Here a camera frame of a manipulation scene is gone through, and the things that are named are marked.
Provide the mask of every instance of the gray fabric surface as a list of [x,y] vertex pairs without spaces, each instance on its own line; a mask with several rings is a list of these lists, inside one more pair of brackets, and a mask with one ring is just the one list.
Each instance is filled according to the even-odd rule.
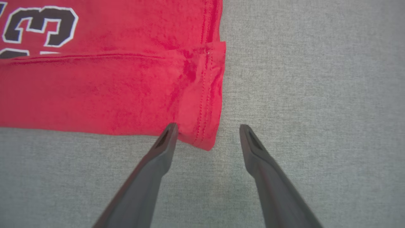
[[[264,227],[241,123],[324,227],[403,227],[404,12],[403,0],[224,0],[217,143],[177,144],[152,227]],[[0,129],[0,227],[90,227],[155,139]]]

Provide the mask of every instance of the gray carpet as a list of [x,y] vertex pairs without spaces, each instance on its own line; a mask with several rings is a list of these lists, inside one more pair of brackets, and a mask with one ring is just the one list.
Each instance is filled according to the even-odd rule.
[[[217,143],[177,144],[152,227],[264,227],[241,123],[324,227],[403,227],[404,12],[403,0],[224,0]],[[0,227],[91,227],[155,140],[0,129]]]

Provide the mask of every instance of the t-shirt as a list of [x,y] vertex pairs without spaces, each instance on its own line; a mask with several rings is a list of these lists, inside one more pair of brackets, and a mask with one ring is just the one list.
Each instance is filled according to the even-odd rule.
[[209,150],[221,0],[0,2],[0,126],[159,135]]

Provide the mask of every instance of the white outline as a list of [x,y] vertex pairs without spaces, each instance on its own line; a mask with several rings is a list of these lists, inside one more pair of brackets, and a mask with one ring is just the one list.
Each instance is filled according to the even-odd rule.
[[47,51],[40,51],[40,55],[48,55],[48,54],[60,54],[60,52],[47,52]]
[[27,56],[30,56],[30,51],[28,51],[28,50],[21,50],[21,49],[8,48],[8,47],[6,47],[6,48],[0,50],[0,54],[2,54],[2,53],[5,52],[5,51],[22,52],[22,53],[26,53]]
[[[20,12],[20,11],[27,11],[27,10],[38,10],[39,12],[41,12],[41,11],[44,10],[44,9],[69,10],[69,11],[73,14],[73,16],[75,17],[75,20],[73,21],[72,29],[70,30],[70,35],[69,35],[69,37],[66,38],[61,44],[59,44],[59,45],[49,45],[49,44],[48,44],[48,43],[49,43],[50,36],[51,36],[52,34],[59,34],[60,22],[62,21],[61,19],[48,19],[48,18],[45,18],[45,19],[44,19],[44,24],[42,25],[42,30],[37,30],[37,29],[31,29],[31,28],[30,28],[30,26],[31,26],[31,21],[32,21],[32,17],[25,17],[25,18],[22,18],[22,19],[20,20],[20,22],[18,23],[17,27],[15,28],[15,30],[19,30],[19,31],[20,31],[19,37],[18,37],[18,41],[10,41],[10,40],[7,40],[7,39],[6,39],[5,34],[6,34],[6,31],[7,31],[7,28],[9,27],[9,24],[10,24],[10,22],[11,22],[11,18],[13,17],[14,14],[16,14],[16,13],[18,13],[18,12]],[[37,33],[45,33],[45,30],[46,30],[46,27],[47,27],[47,23],[48,23],[48,22],[57,22],[58,25],[57,25],[56,31],[49,31],[49,32],[47,33],[47,39],[46,39],[46,41],[45,41],[44,47],[61,47],[61,46],[63,46],[65,43],[67,43],[67,42],[69,42],[69,41],[71,41],[71,40],[73,39],[73,36],[74,36],[74,34],[75,34],[75,30],[76,30],[77,21],[79,20],[79,17],[77,16],[77,14],[75,13],[75,11],[74,11],[72,8],[58,7],[58,6],[44,6],[44,7],[42,7],[42,8],[38,8],[38,7],[21,8],[21,7],[20,7],[20,8],[18,8],[18,9],[14,10],[14,11],[9,15],[9,17],[8,17],[8,19],[7,19],[7,23],[6,23],[6,26],[4,27],[4,31],[3,31],[3,35],[2,35],[2,38],[3,38],[3,41],[4,41],[4,42],[6,42],[6,43],[21,43],[21,41],[22,41],[22,34],[23,34],[23,32],[24,32],[24,29],[23,29],[23,28],[20,28],[19,26],[20,26],[21,22],[24,21],[24,20],[29,20],[29,22],[27,23],[26,31],[28,31],[28,32],[37,32]]]
[[0,4],[1,3],[3,3],[4,6],[3,6],[3,10],[0,12],[0,17],[1,17],[1,15],[3,15],[4,11],[6,11],[5,9],[6,9],[6,6],[7,6],[7,2],[0,2]]

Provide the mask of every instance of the red t-shirt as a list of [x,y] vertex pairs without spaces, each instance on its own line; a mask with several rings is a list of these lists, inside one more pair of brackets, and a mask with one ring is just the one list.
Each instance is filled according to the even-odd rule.
[[159,135],[209,150],[221,0],[0,2],[0,126]]

